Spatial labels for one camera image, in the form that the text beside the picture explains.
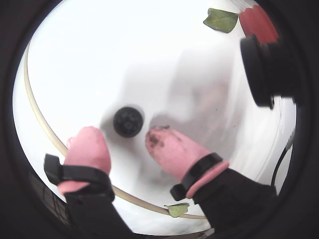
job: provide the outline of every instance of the curved tan tube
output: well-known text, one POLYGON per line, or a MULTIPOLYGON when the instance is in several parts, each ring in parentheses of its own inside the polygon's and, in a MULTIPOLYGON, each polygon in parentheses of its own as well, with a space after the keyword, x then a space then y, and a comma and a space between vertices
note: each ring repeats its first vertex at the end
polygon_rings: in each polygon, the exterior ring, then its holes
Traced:
MULTIPOLYGON (((67 147, 64 145, 64 143, 62 143, 62 141, 59 139, 59 137, 53 132, 53 130, 49 126, 48 122, 45 120, 43 114, 41 113, 41 111, 38 107, 38 104, 35 101, 35 98, 34 98, 34 95, 32 92, 32 88, 31 88, 30 80, 29 80, 29 74, 28 74, 28 62, 27 62, 28 54, 29 54, 29 47, 30 47, 30 42, 26 48, 25 57, 24 57, 24 83, 25 83, 26 93, 27 93, 32 111, 33 111, 36 119, 38 120, 39 124, 41 125, 41 128, 45 132, 46 136, 48 136, 50 141, 54 144, 54 146, 65 156, 67 151, 68 151, 67 147)), ((122 198, 130 203, 133 203, 136 206, 148 209, 148 210, 153 211, 153 212, 169 215, 168 210, 165 208, 161 208, 161 207, 156 206, 154 204, 148 203, 142 199, 134 197, 133 195, 128 194, 115 186, 113 186, 113 190, 114 190, 114 193, 116 196, 118 196, 118 197, 120 197, 120 198, 122 198)), ((179 217, 189 218, 189 219, 206 219, 205 216, 197 216, 197 215, 190 215, 190 214, 182 214, 179 217)))

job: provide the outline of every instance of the black cable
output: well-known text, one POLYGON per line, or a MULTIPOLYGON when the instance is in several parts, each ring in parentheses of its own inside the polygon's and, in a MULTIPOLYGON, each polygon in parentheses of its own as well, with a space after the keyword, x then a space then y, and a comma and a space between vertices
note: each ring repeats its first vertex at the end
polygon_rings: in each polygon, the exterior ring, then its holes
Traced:
POLYGON ((283 152, 281 153, 281 155, 280 155, 280 157, 279 157, 279 160, 278 160, 278 162, 277 162, 277 165, 276 165, 275 170, 274 170, 274 173, 273 173, 273 177, 272 177, 272 179, 271 179, 271 186, 274 186, 274 185, 275 185, 275 181, 276 181, 276 176, 277 176, 278 169, 279 169, 280 164, 281 164, 281 162, 283 161, 283 159, 284 159, 284 157, 285 157, 287 151, 288 151, 288 150, 287 150, 286 148, 284 148, 283 152))
POLYGON ((283 161, 287 151, 291 148, 291 146, 293 146, 294 138, 295 138, 295 129, 292 132, 292 134, 290 135, 290 137, 288 139, 288 142, 286 144, 286 147, 284 148, 283 152, 281 153, 281 155, 279 157, 279 160, 277 162, 277 165, 276 165, 274 173, 273 173, 273 177, 271 179, 271 186, 275 186, 275 181, 276 181, 276 176, 277 176, 278 169, 279 169, 280 164, 283 161))

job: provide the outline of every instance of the green leaf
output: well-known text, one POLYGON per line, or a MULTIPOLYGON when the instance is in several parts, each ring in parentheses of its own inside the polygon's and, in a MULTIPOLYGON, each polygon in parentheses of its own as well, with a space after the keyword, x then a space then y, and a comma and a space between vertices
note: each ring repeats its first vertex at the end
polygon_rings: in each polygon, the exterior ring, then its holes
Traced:
POLYGON ((230 33, 236 26, 237 19, 237 13, 210 8, 204 24, 214 30, 230 33))
POLYGON ((177 218, 180 215, 188 212, 189 203, 179 203, 175 205, 164 206, 168 208, 168 212, 173 218, 177 218))

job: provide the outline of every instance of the pink rubber band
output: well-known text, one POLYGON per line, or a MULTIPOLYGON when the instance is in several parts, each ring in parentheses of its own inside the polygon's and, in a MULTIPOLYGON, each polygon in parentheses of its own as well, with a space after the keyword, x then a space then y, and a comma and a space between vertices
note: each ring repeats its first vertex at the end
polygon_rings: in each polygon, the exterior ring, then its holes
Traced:
POLYGON ((191 199, 194 194, 205 184, 216 178, 219 174, 229 167, 229 162, 220 162, 205 173, 196 183, 194 183, 186 194, 188 199, 191 199))

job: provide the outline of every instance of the black wrist cuff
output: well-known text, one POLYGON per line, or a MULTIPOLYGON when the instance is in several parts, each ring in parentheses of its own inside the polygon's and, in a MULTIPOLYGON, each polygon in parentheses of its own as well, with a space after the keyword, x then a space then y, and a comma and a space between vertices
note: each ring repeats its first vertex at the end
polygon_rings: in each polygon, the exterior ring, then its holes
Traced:
POLYGON ((78 181, 91 183, 97 192, 106 192, 111 202, 115 198, 109 176, 100 169, 86 166, 61 165, 59 157, 50 154, 45 155, 44 172, 50 183, 58 185, 64 181, 78 181))
POLYGON ((207 172, 208 169, 222 161, 222 157, 220 157, 217 153, 211 153, 201 158, 185 174, 182 182, 172 187, 170 194, 176 201, 186 198, 186 193, 191 186, 196 183, 207 172))

